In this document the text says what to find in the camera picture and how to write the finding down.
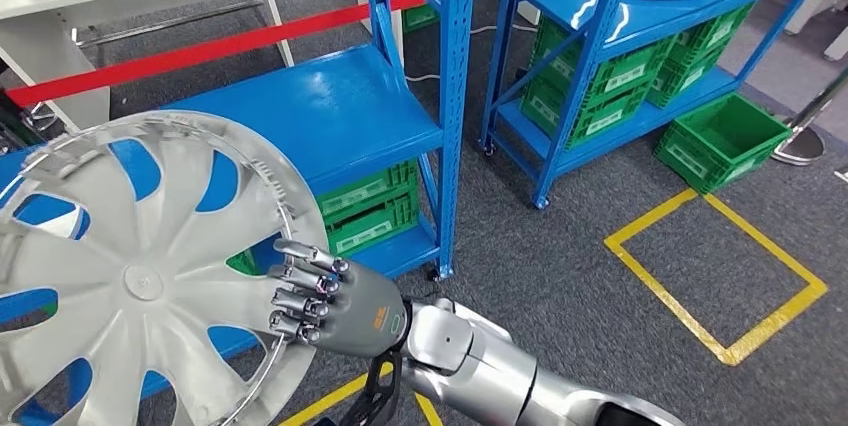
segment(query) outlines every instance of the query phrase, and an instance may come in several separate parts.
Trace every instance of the crate label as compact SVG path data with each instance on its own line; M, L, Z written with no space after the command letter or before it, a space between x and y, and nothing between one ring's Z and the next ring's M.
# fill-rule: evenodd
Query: crate label
M680 89L688 88L689 85L694 83L695 81L697 81L698 78L700 78L702 74L704 74L704 67L703 66L696 69L695 71L692 71L692 74L690 74L689 77L686 78L686 81L683 81L683 85L680 86Z
M707 168L702 166L701 163L690 156L689 153L684 151L680 146L673 144L668 148L668 152L689 168L689 171L695 173L695 175L699 178L704 179L704 176L707 175Z
M714 45L715 43L721 41L721 39L723 37L727 36L728 33L730 33L730 31L732 29L733 29L733 21L725 21L724 24L722 24L721 27L718 29L718 31L713 33L713 37L710 38L710 42L707 43L707 47L709 48L710 46Z
M551 54L551 50L546 49L545 56L549 54ZM565 61L563 61L562 58L560 58L559 56L557 56L556 58L554 58L553 61L551 61L551 66L553 66L556 72L558 72L560 76L565 79L570 79L571 74L574 73L574 69L572 69L571 66Z
M642 75L644 75L644 74L645 74L645 63L642 63L638 67L635 67L635 68L631 69L630 71L627 71L626 73L622 73L622 74L619 74L618 76L610 78L610 80L607 81L607 87L604 88L604 92L608 93L608 92L612 91L613 89L615 89L615 88L617 88L617 87L619 87L623 84L627 84L630 81L633 81L634 79L641 78Z
M624 116L624 110L619 109L618 111L610 114L609 116L607 116L605 118L601 118L597 121L593 121L592 123L589 124L589 127L586 128L586 136L589 136L590 134L594 133L595 131L601 130L601 129L609 126L610 124L621 119L622 116Z
M737 177L737 176L739 176L743 173L747 173L748 170L753 168L756 163L757 163L757 158L751 158L748 161L745 161L739 167L734 169L732 173L730 173L730 176L727 177L727 181L730 181L731 179L733 179L733 178L735 178L735 177Z
M542 116L545 117L548 121L553 124L556 124L559 121L559 114L553 111L541 98L538 96L533 96L533 99L530 100L530 106L533 106L533 109L539 112Z
M368 228L365 231L355 234L349 238L345 238L341 241L336 241L336 253L341 254L347 250L353 249L360 244L367 243L374 238L377 238L383 234L388 233L392 230L392 222L391 221L383 221L382 223Z
M388 191L388 189L389 186L386 184L386 181L380 178L374 182L366 184L365 186L356 188L353 191L349 191L341 196L337 196L329 201L321 203L321 205L324 206L322 214L331 214L336 211L340 211L352 204L362 201L363 199L380 194L383 191Z

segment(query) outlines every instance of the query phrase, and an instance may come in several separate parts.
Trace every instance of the hubcap center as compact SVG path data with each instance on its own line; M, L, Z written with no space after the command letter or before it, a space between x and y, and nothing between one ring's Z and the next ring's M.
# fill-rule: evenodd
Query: hubcap center
M143 301L153 301L162 296L164 284L156 271L146 266L130 266L124 271L127 291Z

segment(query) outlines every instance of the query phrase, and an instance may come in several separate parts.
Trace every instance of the orange label on hand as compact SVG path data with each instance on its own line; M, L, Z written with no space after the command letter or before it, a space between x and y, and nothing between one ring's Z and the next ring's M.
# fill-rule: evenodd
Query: orange label on hand
M386 324L387 309L388 308L386 306L383 306L382 308L377 310L377 316L374 317L374 329L383 329L383 325Z

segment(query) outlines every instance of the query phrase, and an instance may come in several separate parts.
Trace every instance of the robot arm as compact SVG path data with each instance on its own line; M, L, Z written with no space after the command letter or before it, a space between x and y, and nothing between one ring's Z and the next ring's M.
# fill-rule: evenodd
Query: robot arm
M294 287L278 289L272 304L282 309L271 313L271 329L321 349L378 358L366 397L357 402L361 420L351 424L388 419L362 413L396 395L396 386L379 390L376 381L382 363L392 361L416 392L482 424L683 425L647 401L586 388L539 367L505 329L451 300L405 301L391 280L353 261L292 241L275 247L288 260L271 274Z

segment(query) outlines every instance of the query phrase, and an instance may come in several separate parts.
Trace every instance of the yellow floor tape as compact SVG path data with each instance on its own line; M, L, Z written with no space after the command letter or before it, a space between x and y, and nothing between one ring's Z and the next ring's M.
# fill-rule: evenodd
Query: yellow floor tape
M380 370L380 376L385 376L391 371L392 366L390 364L384 364L383 369ZM359 392L359 390L364 388L365 378L367 377L367 374L363 374L353 381L348 382L341 388L324 396L318 401L315 401L303 411L283 421L279 424L279 426L302 426L307 423L314 422L315 419L322 413L341 403L350 396L353 396L355 393ZM427 418L427 422L430 426L443 426L441 418L439 418L439 415L436 413L436 408L433 407L433 403L431 403L429 399L419 394L415 395L415 399L418 401L418 405L421 407L421 412L424 413L424 417Z
M627 240L644 231L652 224L667 216L681 205L695 199L698 194L692 189L687 189L677 196L669 199L656 208L648 211L642 217L621 228L604 240L604 244L621 259L624 264L650 289L663 304L674 313L675 316L695 335L704 345L718 357L718 359L730 366L742 362L757 348L762 346L769 338L786 326L805 309L809 308L818 298L827 292L827 285L807 268L796 261L786 251L768 239L763 233L754 228L744 218L736 214L726 204L715 196L708 194L704 199L713 208L722 213L727 219L745 231L751 238L760 243L766 250L782 261L786 266L801 276L807 283L804 289L792 299L779 307L775 312L760 321L753 329L742 335L733 345L728 348L722 346L706 329L704 329L686 309L659 283L645 268L636 261L622 246Z

